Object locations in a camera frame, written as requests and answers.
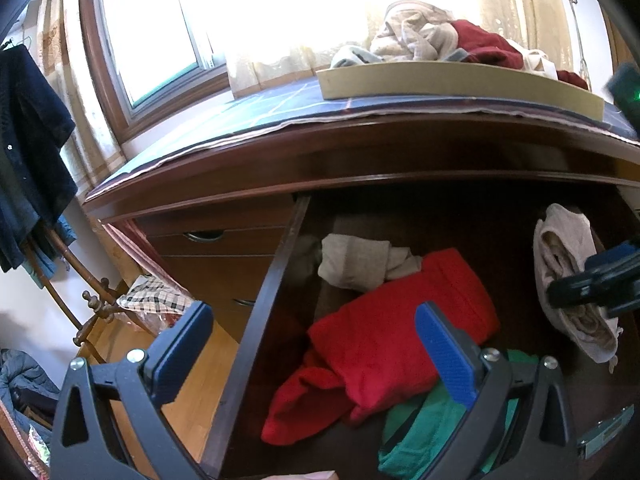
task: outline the wooden coat rack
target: wooden coat rack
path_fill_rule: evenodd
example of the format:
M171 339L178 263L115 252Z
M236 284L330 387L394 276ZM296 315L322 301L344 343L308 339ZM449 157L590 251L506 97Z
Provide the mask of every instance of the wooden coat rack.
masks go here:
M82 345L86 346L89 352L95 357L95 359L100 363L104 364L105 360L98 353L95 346L89 341L88 337L91 333L91 330L94 328L95 323L98 319L103 319L107 323L111 322L114 319L114 314L119 312L123 312L126 314L129 319L138 325L142 330L151 334L152 336L156 336L149 330L149 328L142 322L142 320L136 315L135 312L130 310L126 310L117 305L116 300L120 296L116 290L109 288L109 280L107 278L103 278L100 281L89 272L89 270L76 258L75 254L71 252L69 247L62 241L57 232L55 232L52 228L45 227L45 232L49 241L53 244L53 246L58 250L58 252L62 255L62 257L69 262L69 264L76 270L76 272L82 277L85 282L97 293L97 296L92 296L88 290L85 290L82 293L82 298L87 302L90 309L94 311L94 314L87 320L87 322L80 323L78 318L74 316L68 306L66 306L65 301L60 297L56 289L53 287L49 279L44 275L42 268L39 266L38 261L35 257L34 253L34 241L31 237L27 238L27 241L23 245L24 254L27 258L27 261L30 263L31 267L33 267L36 276L40 280L40 283L47 289L53 300L60 307L60 310L64 312L65 316L68 317L69 321L73 323L73 325L78 329L76 333L76 337L73 339L73 342L76 346L82 347Z

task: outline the wooden floor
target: wooden floor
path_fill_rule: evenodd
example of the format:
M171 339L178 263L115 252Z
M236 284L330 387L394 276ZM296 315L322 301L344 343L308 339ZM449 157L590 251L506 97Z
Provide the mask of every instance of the wooden floor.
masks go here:
M145 332L135 332L130 325L117 320L104 327L95 347L107 362L122 359L132 348L148 348L153 338ZM200 460L213 415L222 389L231 370L238 343L217 323L196 364L191 369L175 402L162 407L167 421L185 448ZM112 402L124 441L142 474L157 479L142 452L129 419L120 402Z

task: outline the blue gripper pad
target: blue gripper pad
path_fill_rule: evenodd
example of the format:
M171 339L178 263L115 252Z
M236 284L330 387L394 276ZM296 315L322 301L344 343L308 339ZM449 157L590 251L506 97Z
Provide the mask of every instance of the blue gripper pad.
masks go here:
M195 301L147 350L143 379L156 408L174 402L213 330L213 311Z
M484 377L478 345L455 328L433 301L415 311L415 329L449 395L469 410Z

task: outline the checkered cloth bag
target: checkered cloth bag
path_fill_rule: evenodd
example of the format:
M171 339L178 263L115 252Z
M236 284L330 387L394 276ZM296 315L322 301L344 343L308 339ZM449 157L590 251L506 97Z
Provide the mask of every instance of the checkered cloth bag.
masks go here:
M193 299L173 290L155 276L140 276L117 303L136 312L180 315L193 303Z

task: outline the sheer curtain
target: sheer curtain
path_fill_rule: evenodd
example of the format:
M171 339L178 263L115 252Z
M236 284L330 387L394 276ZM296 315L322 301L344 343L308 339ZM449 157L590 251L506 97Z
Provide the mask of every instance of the sheer curtain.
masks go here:
M61 155L78 185L78 200L82 202L126 159L95 94L82 40L79 0L35 0L32 4L38 5L32 55L76 123ZM89 217L89 222L120 275L131 284L140 275L138 265L97 221Z
M198 14L214 48L224 51L231 89L238 97L311 76L326 68L344 44L367 48L386 7L395 1L183 0L183 4ZM421 1L528 48L544 50L558 68L567 68L570 62L561 0Z

